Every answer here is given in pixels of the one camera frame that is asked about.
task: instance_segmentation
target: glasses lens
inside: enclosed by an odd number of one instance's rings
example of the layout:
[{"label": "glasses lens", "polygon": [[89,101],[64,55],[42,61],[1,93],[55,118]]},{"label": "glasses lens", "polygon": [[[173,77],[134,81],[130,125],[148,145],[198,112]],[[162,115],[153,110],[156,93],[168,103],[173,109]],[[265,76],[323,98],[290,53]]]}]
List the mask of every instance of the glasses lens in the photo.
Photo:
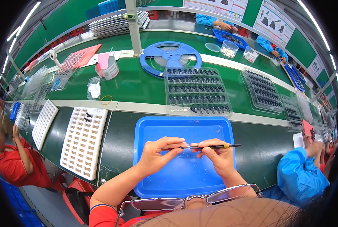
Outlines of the glasses lens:
[{"label": "glasses lens", "polygon": [[184,205],[181,199],[149,199],[131,202],[131,205],[138,210],[174,210]]},{"label": "glasses lens", "polygon": [[209,203],[216,203],[216,202],[221,202],[225,200],[232,200],[240,197],[243,195],[245,192],[250,189],[250,185],[244,185],[241,187],[236,187],[232,189],[227,189],[226,191],[221,191],[219,193],[213,194],[207,198],[207,201]]}]

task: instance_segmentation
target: green workbench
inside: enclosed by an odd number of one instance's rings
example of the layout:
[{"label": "green workbench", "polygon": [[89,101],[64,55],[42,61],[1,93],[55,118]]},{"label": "green workbench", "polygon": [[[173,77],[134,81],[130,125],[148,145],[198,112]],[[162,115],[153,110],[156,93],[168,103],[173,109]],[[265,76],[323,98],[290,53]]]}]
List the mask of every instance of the green workbench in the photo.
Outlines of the green workbench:
[{"label": "green workbench", "polygon": [[[140,36],[143,48],[153,43],[173,40],[189,44],[195,47],[199,53],[226,58],[221,53],[209,51],[204,46],[207,42],[219,44],[216,39],[211,37],[188,33],[156,31],[142,32]],[[98,53],[108,52],[111,50],[111,47],[116,51],[132,49],[130,35],[127,34],[81,43],[59,52],[57,58],[62,62],[70,53],[99,43],[101,43],[102,46],[98,50]],[[259,55],[257,60],[251,64],[243,59],[242,54],[243,51],[239,50],[234,61],[262,70],[287,84],[291,84],[284,70],[280,66],[272,64],[271,60],[267,57]],[[153,77],[146,73],[141,68],[139,58],[121,58],[117,61],[117,64],[120,69],[117,77],[110,81],[101,82],[101,97],[111,95],[113,101],[165,104],[163,79]],[[55,66],[52,60],[47,59],[35,66],[27,75],[31,76],[43,65],[46,65],[48,68]],[[238,70],[208,63],[203,63],[202,66],[214,67],[219,70],[235,113],[285,120],[283,113],[275,115],[255,111],[251,108],[247,90]],[[94,71],[94,66],[80,68],[76,70],[63,90],[51,92],[48,98],[51,100],[88,100],[86,97],[87,83],[88,80],[94,76],[97,76]],[[288,89],[277,84],[275,86],[279,93],[287,96],[291,95]],[[73,108],[58,108],[58,114],[47,133],[40,153],[59,166],[63,139]],[[29,126],[27,134],[23,131],[20,132],[33,147],[35,147],[35,144],[32,140],[31,131],[37,116],[37,114],[33,114],[30,117],[31,125]],[[88,181],[81,177],[79,178],[91,184],[100,185],[99,182],[101,179],[108,180],[131,167],[133,163],[135,124],[144,116],[153,115],[109,111],[101,140],[96,179]],[[289,132],[287,127],[240,122],[231,123],[235,142],[242,144],[242,147],[236,149],[236,161],[239,173],[249,183],[256,183],[260,188],[266,188],[276,184],[276,166],[279,159],[286,152],[294,148],[293,133]]]}]

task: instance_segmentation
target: eyeglasses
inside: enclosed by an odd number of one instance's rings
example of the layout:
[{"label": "eyeglasses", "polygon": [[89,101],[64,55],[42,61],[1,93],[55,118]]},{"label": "eyeglasses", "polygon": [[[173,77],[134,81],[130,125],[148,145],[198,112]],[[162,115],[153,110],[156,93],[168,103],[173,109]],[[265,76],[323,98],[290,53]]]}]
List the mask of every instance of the eyeglasses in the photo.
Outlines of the eyeglasses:
[{"label": "eyeglasses", "polygon": [[116,225],[120,217],[124,215],[123,209],[125,204],[130,203],[136,210],[142,211],[159,211],[159,210],[175,210],[175,209],[184,209],[185,201],[190,201],[192,198],[202,198],[206,199],[206,203],[209,205],[211,203],[218,203],[223,201],[229,201],[239,198],[241,195],[246,193],[251,187],[257,189],[257,196],[264,198],[260,188],[257,184],[241,184],[233,187],[229,187],[210,195],[193,195],[186,198],[152,198],[152,199],[138,199],[133,201],[125,201],[121,204],[120,210],[117,215]]}]

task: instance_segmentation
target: glasses frame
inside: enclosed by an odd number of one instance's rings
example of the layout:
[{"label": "glasses frame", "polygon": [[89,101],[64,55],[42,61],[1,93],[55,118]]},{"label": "glasses frame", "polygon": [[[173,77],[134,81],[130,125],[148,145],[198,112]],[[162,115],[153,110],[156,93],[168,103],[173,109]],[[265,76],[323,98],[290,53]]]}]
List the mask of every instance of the glasses frame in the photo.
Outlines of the glasses frame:
[{"label": "glasses frame", "polygon": [[[257,184],[240,184],[240,185],[237,185],[237,186],[233,186],[233,187],[229,187],[229,188],[225,188],[225,189],[219,190],[219,191],[217,191],[215,193],[212,193],[212,194],[209,194],[209,195],[204,194],[204,195],[192,195],[192,196],[189,196],[189,197],[186,197],[186,198],[149,198],[149,199],[136,199],[136,200],[133,200],[133,201],[125,201],[125,202],[123,202],[121,204],[120,210],[118,211],[115,227],[117,227],[118,221],[120,220],[120,218],[122,216],[124,216],[123,209],[124,209],[125,204],[127,204],[127,203],[138,202],[138,201],[166,200],[166,199],[180,200],[180,201],[183,201],[183,205],[180,207],[180,209],[182,210],[182,209],[184,209],[185,201],[190,201],[192,198],[206,199],[206,203],[208,205],[211,204],[211,203],[217,203],[217,202],[222,202],[222,201],[228,200],[230,198],[228,198],[228,199],[222,199],[222,200],[216,201],[216,202],[208,202],[208,198],[211,197],[212,195],[215,195],[215,194],[218,194],[218,193],[222,193],[224,191],[230,191],[232,189],[235,189],[235,188],[238,188],[238,187],[243,187],[243,186],[255,187],[257,189],[257,196],[259,198],[265,198],[263,196],[263,194],[262,194],[261,189],[257,186]],[[163,209],[163,210],[175,210],[175,208]]]}]

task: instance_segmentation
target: plastic bag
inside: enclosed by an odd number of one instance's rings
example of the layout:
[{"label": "plastic bag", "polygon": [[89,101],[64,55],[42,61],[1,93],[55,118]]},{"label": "plastic bag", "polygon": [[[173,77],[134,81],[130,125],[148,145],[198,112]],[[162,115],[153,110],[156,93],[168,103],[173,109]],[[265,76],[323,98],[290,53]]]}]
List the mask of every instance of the plastic bag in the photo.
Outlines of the plastic bag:
[{"label": "plastic bag", "polygon": [[96,100],[101,97],[101,85],[99,77],[92,77],[87,84],[87,98],[88,100]]}]

